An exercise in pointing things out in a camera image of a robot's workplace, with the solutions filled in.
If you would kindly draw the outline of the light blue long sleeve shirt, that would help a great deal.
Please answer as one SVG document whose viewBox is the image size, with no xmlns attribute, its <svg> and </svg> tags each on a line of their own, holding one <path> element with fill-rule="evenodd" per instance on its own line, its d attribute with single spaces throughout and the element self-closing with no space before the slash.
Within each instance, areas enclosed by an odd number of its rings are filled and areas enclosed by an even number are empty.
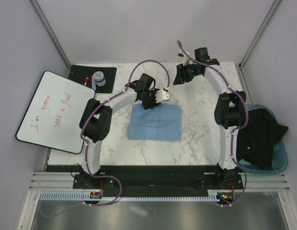
<svg viewBox="0 0 297 230">
<path fill-rule="evenodd" d="M 179 141 L 182 131 L 182 110 L 164 103 L 145 110 L 141 104 L 132 108 L 127 127 L 129 140 Z"/>
</svg>

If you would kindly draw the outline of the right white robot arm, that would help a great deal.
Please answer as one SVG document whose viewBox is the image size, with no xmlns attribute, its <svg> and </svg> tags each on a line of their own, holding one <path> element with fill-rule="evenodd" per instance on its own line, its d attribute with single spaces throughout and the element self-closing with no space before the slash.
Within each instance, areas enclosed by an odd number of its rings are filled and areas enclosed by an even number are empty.
<svg viewBox="0 0 297 230">
<path fill-rule="evenodd" d="M 211 59 L 206 47 L 195 50 L 196 60 L 180 50 L 178 56 L 183 61 L 176 68 L 173 85 L 191 82 L 194 77 L 202 75 L 218 94 L 214 111 L 215 122 L 220 130 L 220 156 L 217 165 L 224 171 L 237 168 L 236 148 L 238 131 L 248 122 L 246 96 L 243 91 L 234 90 L 222 73 L 217 59 Z"/>
</svg>

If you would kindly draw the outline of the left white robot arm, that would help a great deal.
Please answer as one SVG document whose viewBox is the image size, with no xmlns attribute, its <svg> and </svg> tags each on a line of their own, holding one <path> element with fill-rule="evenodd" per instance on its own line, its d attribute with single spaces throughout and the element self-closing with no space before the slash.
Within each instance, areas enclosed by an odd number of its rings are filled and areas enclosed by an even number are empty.
<svg viewBox="0 0 297 230">
<path fill-rule="evenodd" d="M 161 102 L 157 101 L 159 89 L 155 88 L 156 80 L 143 73 L 139 80 L 135 80 L 119 93 L 101 102 L 90 99 L 80 120 L 81 134 L 84 141 L 84 158 L 82 168 L 87 173 L 84 183 L 89 188 L 96 188 L 100 184 L 100 176 L 96 174 L 100 168 L 100 155 L 103 140 L 110 132 L 111 120 L 114 113 L 125 106 L 140 101 L 144 109 L 153 109 Z"/>
</svg>

